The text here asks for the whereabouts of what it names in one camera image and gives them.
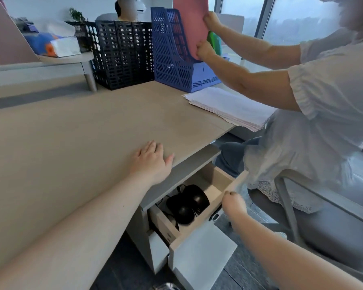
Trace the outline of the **green folder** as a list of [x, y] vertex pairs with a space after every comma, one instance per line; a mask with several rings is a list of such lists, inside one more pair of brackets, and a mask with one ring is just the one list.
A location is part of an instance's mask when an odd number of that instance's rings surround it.
[[222, 41], [217, 34], [208, 31], [207, 42], [212, 46], [218, 56], [222, 56]]

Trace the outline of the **person's left forearm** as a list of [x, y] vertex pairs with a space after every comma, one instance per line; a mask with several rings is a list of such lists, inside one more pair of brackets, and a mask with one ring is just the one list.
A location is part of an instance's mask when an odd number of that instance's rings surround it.
[[89, 290], [153, 185], [133, 174], [79, 208], [0, 271], [0, 290]]

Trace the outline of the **stack of white papers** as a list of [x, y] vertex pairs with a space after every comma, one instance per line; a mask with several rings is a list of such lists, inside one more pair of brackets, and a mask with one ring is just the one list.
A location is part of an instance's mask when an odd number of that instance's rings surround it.
[[218, 87], [184, 94], [194, 106], [209, 111], [228, 123], [256, 132], [264, 128], [276, 108], [255, 102], [247, 97]]

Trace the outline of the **grey window frame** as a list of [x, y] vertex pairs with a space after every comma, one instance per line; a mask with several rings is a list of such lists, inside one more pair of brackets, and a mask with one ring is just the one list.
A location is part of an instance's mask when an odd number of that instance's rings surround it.
[[263, 39], [276, 0], [264, 0], [254, 37]]

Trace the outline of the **person's right hand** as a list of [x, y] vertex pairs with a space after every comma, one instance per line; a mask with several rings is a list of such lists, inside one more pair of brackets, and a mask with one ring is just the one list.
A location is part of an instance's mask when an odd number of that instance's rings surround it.
[[247, 205], [241, 195], [238, 200], [222, 199], [222, 207], [224, 213], [227, 215], [229, 220], [234, 224], [240, 224], [241, 221], [243, 221], [245, 217], [248, 216]]

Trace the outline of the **black plastic file rack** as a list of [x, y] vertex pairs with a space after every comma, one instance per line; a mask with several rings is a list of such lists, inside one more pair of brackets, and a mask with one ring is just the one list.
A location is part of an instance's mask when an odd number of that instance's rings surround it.
[[98, 84], [117, 90], [154, 81], [151, 22], [98, 20], [85, 27]]

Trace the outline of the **blue plastic file rack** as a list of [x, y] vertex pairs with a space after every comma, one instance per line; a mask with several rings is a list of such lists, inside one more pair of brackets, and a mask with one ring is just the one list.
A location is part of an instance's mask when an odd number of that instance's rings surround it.
[[151, 7], [155, 81], [186, 93], [220, 84], [211, 68], [190, 54], [177, 9]]

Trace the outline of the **purple box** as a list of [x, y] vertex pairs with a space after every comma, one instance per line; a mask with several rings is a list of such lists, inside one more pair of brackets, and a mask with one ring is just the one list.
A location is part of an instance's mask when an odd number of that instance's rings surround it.
[[26, 17], [13, 18], [13, 21], [22, 33], [39, 33], [34, 23]]

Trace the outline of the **person's right forearm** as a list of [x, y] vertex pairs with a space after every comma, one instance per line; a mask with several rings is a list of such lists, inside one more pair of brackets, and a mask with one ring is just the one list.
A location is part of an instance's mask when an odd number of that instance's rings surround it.
[[319, 256], [283, 239], [246, 212], [228, 215], [246, 248], [279, 290], [363, 290], [363, 283]]

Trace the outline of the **pink desk partition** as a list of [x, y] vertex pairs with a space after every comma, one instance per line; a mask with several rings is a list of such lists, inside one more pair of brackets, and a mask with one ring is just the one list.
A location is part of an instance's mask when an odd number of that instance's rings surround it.
[[0, 66], [38, 62], [39, 58], [0, 2]]

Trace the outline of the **wooden drawer with white front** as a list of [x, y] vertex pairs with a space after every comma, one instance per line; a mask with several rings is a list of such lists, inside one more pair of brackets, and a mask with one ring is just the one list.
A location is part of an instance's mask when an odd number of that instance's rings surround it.
[[173, 224], [165, 199], [153, 205], [149, 216], [160, 236], [169, 244], [168, 266], [185, 290], [210, 290], [224, 269], [236, 244], [215, 226], [223, 214], [225, 191], [240, 192], [246, 173], [234, 179], [208, 163], [182, 184], [196, 185], [206, 194], [209, 205], [188, 225]]

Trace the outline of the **pink paper folder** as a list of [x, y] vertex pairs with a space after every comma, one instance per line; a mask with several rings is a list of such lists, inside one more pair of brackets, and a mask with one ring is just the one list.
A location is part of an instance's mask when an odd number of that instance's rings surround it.
[[190, 54], [198, 60], [197, 44], [206, 41], [208, 36], [203, 20], [209, 11], [208, 0], [173, 0], [173, 8], [180, 13]]

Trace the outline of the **grey office chair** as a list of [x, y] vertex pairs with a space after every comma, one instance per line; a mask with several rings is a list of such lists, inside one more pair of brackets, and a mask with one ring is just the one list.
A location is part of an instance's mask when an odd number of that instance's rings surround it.
[[[252, 202], [276, 221], [263, 225], [363, 282], [363, 179], [354, 175], [351, 185], [335, 192], [287, 169], [276, 177], [275, 185], [282, 204], [271, 202], [258, 189], [248, 189]], [[312, 214], [295, 210], [290, 185], [321, 199], [322, 209]]]

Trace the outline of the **person's left hand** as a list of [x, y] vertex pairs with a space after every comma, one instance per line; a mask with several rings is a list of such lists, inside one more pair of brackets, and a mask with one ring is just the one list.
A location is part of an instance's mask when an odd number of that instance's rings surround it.
[[156, 152], [144, 154], [144, 147], [134, 155], [129, 175], [152, 187], [164, 181], [171, 173], [172, 167], [165, 165], [164, 147], [156, 142]]

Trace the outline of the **small green plant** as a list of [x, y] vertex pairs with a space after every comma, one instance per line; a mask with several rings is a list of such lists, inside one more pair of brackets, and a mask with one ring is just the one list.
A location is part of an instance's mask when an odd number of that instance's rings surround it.
[[78, 10], [74, 9], [73, 7], [69, 8], [69, 14], [70, 17], [75, 21], [75, 22], [80, 22], [80, 23], [84, 23], [87, 21], [87, 18], [85, 18], [82, 14], [82, 12], [79, 12]]

